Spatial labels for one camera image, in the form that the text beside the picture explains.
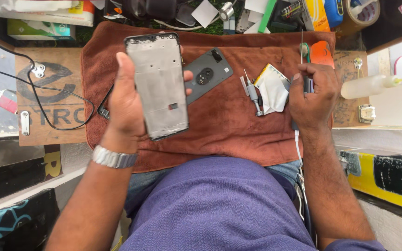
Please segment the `silver wristwatch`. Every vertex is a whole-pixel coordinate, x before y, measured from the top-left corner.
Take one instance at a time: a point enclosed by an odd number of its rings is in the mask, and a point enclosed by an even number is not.
[[[129,168],[136,163],[136,154],[124,154],[110,151],[97,145],[92,152],[92,161],[110,168]]]

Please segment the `wooden board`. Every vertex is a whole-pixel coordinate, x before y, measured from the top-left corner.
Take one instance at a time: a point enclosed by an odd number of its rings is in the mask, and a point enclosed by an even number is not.
[[[365,51],[348,51],[337,50],[334,54],[335,69],[339,70],[342,83],[358,79],[358,70],[355,69],[353,61],[355,58],[362,59],[362,72],[359,77],[368,75],[367,71],[367,53]],[[333,111],[333,127],[350,127],[350,126],[369,126],[370,124],[359,122],[358,106],[370,104],[369,97],[359,99],[344,99],[339,96],[338,102]]]
[[[15,52],[29,55],[34,61],[45,65],[44,77],[30,77],[36,85],[65,89],[82,95],[80,79],[81,48],[16,48]],[[24,57],[16,57],[17,77],[27,79],[30,62]],[[84,101],[70,94],[37,88],[43,109],[51,123],[58,128],[70,128],[84,121]],[[20,132],[20,145],[50,145],[85,142],[84,127],[73,130],[56,130],[44,119],[34,98],[31,87],[17,80],[18,121],[22,111],[30,113],[30,135]]]
[[[82,95],[80,79],[80,51],[81,48],[16,48],[16,52],[27,54],[33,60],[46,66],[45,76],[37,78],[31,74],[32,81],[37,85],[53,87]],[[344,81],[356,79],[353,60],[360,57],[363,60],[362,69],[367,75],[367,55],[360,51],[336,51],[335,67],[341,70]],[[26,79],[26,72],[30,67],[29,60],[16,57],[15,69],[17,76]],[[54,126],[70,128],[77,126],[84,120],[83,101],[65,93],[53,90],[38,89],[43,109]],[[30,135],[20,133],[20,145],[49,145],[64,143],[86,142],[84,128],[62,131],[51,128],[40,112],[39,106],[33,97],[32,89],[24,82],[17,81],[18,114],[26,110],[30,113]],[[360,104],[368,104],[369,98],[361,98]],[[339,98],[334,111],[334,127],[366,126],[358,121],[358,100]]]

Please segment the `blue bottle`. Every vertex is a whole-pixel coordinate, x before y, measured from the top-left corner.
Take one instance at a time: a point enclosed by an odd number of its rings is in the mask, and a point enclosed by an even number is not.
[[[343,19],[342,0],[325,0],[324,7],[330,28],[338,26]]]

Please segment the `blue jeans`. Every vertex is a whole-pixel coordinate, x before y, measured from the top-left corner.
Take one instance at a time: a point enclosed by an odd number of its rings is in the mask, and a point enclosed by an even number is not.
[[[277,164],[265,167],[270,173],[280,174],[285,177],[293,186],[296,183],[297,173],[299,172],[300,161],[295,160],[287,163]],[[158,180],[163,174],[170,171],[172,168],[162,169],[159,171],[134,173],[131,175],[130,186],[128,187],[128,195],[126,202],[128,203],[143,189],[147,188]]]

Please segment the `brown towel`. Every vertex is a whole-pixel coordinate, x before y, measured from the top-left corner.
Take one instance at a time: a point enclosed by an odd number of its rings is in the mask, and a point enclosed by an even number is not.
[[[115,53],[125,51],[128,36],[158,33],[113,22],[102,22],[83,48],[81,74],[83,96],[97,107],[111,87],[117,72]],[[207,50],[218,47],[234,74],[188,106],[188,131],[152,142],[144,137],[139,144],[135,172],[149,172],[174,167],[204,155],[226,155],[252,160],[262,166],[298,159],[291,129],[289,107],[283,112],[256,117],[255,105],[246,96],[239,77],[246,69],[256,78],[267,63],[288,79],[298,73],[300,33],[238,34],[215,36],[194,32],[177,32],[184,46],[184,62],[190,63]],[[304,32],[309,45],[320,40],[330,44],[334,53],[335,35],[331,32]],[[85,116],[90,107],[85,103]],[[94,112],[86,124],[86,140],[97,145],[108,121]]]

